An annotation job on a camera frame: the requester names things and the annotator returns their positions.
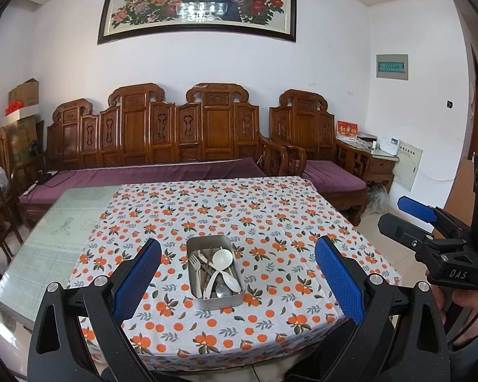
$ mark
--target human hand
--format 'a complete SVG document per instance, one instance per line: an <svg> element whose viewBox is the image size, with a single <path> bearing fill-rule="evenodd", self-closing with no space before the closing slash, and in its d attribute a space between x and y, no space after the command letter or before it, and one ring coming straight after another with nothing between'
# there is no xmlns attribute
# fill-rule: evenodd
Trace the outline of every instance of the human hand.
<svg viewBox="0 0 478 382"><path fill-rule="evenodd" d="M442 311L442 307L445 304L445 299L446 299L445 294L438 286L431 285L430 288L432 290L435 301L437 303L437 307L439 308L439 311L441 312L441 320L442 320L442 323L444 324L446 322L446 315ZM456 305L459 305L465 308L472 308L471 313L469 314L469 317L464 323L464 326L466 326L473 319L473 317L478 313L478 290L456 289L452 294L452 300ZM476 319L473 325L460 338L458 338L453 343L453 345L462 346L477 336L478 336L478 319Z"/></svg>

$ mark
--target red bow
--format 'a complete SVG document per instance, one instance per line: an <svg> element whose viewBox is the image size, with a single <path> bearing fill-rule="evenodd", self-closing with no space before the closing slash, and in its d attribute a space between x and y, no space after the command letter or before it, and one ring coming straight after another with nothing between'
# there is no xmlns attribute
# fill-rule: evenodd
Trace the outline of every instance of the red bow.
<svg viewBox="0 0 478 382"><path fill-rule="evenodd" d="M14 100L9 103L9 107L5 110L5 116L8 114L15 112L23 107L23 102L21 100Z"/></svg>

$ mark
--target small black fan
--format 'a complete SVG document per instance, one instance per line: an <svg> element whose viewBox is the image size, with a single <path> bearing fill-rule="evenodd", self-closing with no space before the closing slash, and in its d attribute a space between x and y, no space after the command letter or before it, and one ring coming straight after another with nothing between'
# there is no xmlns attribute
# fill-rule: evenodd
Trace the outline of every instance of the small black fan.
<svg viewBox="0 0 478 382"><path fill-rule="evenodd" d="M30 156L40 156L39 152L39 144L37 142L37 139L34 139L32 142L30 142L30 145L28 145L28 153ZM44 165L41 163L40 169L39 169L39 176L37 177L37 184L38 185L44 185L46 182L48 182L52 178L52 174L49 172L46 172L44 169Z"/></svg>

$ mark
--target wooden sofa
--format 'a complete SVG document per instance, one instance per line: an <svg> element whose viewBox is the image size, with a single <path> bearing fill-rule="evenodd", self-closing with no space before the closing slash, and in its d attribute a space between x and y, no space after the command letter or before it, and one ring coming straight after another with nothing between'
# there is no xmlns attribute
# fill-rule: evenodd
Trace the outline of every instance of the wooden sofa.
<svg viewBox="0 0 478 382"><path fill-rule="evenodd" d="M23 220L37 222L69 188L286 174L286 149L260 134L248 98L236 84L201 83L175 106L146 83L115 90L98 114L85 99L58 106L43 156L13 170ZM194 164L160 165L177 163ZM42 166L60 172L21 195Z"/></svg>
<svg viewBox="0 0 478 382"><path fill-rule="evenodd" d="M286 147L287 173L310 180L337 210L358 225L368 203L366 175L372 157L335 139L334 115L316 93L286 90L269 109L270 136Z"/></svg>

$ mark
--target floral tablecloth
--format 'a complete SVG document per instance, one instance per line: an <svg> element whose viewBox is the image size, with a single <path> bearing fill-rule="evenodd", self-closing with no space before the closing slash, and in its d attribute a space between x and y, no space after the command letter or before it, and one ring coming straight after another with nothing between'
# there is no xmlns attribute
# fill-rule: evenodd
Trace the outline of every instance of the floral tablecloth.
<svg viewBox="0 0 478 382"><path fill-rule="evenodd" d="M187 275L186 240L225 234L247 290L234 308L200 311ZM352 225L299 177L123 185L101 215L68 287L111 275L149 238L162 264L123 330L150 369L195 371L246 365L319 342L344 318L315 263L327 235L366 272L399 275ZM92 325L82 329L101 360Z"/></svg>

